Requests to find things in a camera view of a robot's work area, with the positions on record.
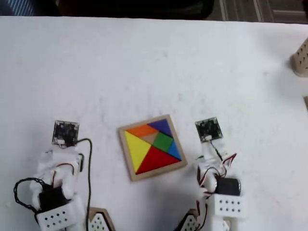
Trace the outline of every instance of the dark background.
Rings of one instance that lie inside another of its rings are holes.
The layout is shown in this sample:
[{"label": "dark background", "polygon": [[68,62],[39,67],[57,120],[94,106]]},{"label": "dark background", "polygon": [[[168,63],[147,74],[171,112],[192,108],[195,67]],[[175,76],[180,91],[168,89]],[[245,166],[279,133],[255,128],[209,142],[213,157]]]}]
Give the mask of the dark background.
[{"label": "dark background", "polygon": [[0,15],[308,22],[308,0],[0,0]]}]

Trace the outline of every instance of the black wire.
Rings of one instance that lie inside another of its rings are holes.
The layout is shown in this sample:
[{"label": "black wire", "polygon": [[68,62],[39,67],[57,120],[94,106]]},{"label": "black wire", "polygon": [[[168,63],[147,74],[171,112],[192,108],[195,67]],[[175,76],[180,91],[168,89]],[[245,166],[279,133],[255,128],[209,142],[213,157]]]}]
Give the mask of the black wire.
[{"label": "black wire", "polygon": [[199,231],[199,230],[201,230],[201,229],[203,228],[203,226],[205,225],[205,220],[206,220],[206,217],[207,217],[207,204],[205,204],[205,209],[206,209],[206,211],[205,211],[205,216],[204,216],[203,224],[202,224],[201,227],[196,228],[194,231]]},{"label": "black wire", "polygon": [[210,143],[211,143],[212,147],[215,149],[216,154],[218,155],[218,157],[219,157],[220,160],[222,161],[223,159],[222,159],[222,156],[220,155],[219,151],[218,151],[217,148],[213,145],[213,142],[212,142],[212,141],[210,141]]},{"label": "black wire", "polygon": [[25,181],[35,181],[37,183],[39,183],[42,188],[46,188],[46,187],[51,187],[50,185],[46,184],[42,179],[38,179],[38,178],[34,178],[34,177],[28,177],[28,178],[25,178],[25,179],[22,179],[22,180],[19,180],[15,186],[14,186],[14,189],[13,189],[13,192],[14,192],[14,198],[15,198],[15,201],[16,203],[20,204],[21,206],[27,208],[27,209],[30,209],[32,210],[35,214],[38,212],[32,205],[27,205],[23,202],[21,202],[18,198],[18,185],[22,182],[25,182]]},{"label": "black wire", "polygon": [[89,163],[88,163],[88,184],[89,184],[89,196],[88,196],[88,205],[87,205],[87,214],[86,214],[86,231],[89,231],[89,213],[90,213],[90,201],[91,201],[91,177],[90,177],[90,170],[91,170],[91,158],[92,158],[92,141],[89,138],[84,138],[78,140],[75,144],[88,141],[90,144],[90,154],[89,154]]}]

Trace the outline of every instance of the white tabletop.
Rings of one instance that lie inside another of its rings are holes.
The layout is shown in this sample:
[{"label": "white tabletop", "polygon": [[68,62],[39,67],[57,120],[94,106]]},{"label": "white tabletop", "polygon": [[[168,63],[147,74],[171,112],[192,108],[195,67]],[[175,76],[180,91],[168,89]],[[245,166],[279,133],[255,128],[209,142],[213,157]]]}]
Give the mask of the white tabletop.
[{"label": "white tabletop", "polygon": [[[56,119],[92,139],[91,205],[107,208],[117,231],[173,230],[197,199],[194,122],[214,116],[249,202],[238,231],[307,230],[308,79],[288,64],[307,34],[304,25],[0,18],[2,230],[39,230],[13,186],[35,173]],[[132,183],[117,128],[163,114],[189,164]],[[28,191],[20,187],[26,202]]]}]

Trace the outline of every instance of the tangram puzzle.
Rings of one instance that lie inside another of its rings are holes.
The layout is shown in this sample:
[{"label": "tangram puzzle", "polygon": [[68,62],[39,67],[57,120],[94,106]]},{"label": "tangram puzzle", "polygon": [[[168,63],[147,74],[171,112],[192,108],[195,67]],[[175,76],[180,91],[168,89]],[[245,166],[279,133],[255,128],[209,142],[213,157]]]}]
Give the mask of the tangram puzzle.
[{"label": "tangram puzzle", "polygon": [[141,180],[187,165],[170,116],[120,128],[132,180]]}]

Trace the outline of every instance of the gray carpet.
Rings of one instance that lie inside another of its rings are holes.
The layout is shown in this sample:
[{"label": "gray carpet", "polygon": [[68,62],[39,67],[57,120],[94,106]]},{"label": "gray carpet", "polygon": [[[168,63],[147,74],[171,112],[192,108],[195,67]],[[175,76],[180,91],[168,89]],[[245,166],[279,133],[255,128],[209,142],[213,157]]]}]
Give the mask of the gray carpet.
[{"label": "gray carpet", "polygon": [[215,0],[207,20],[308,23],[302,0]]}]

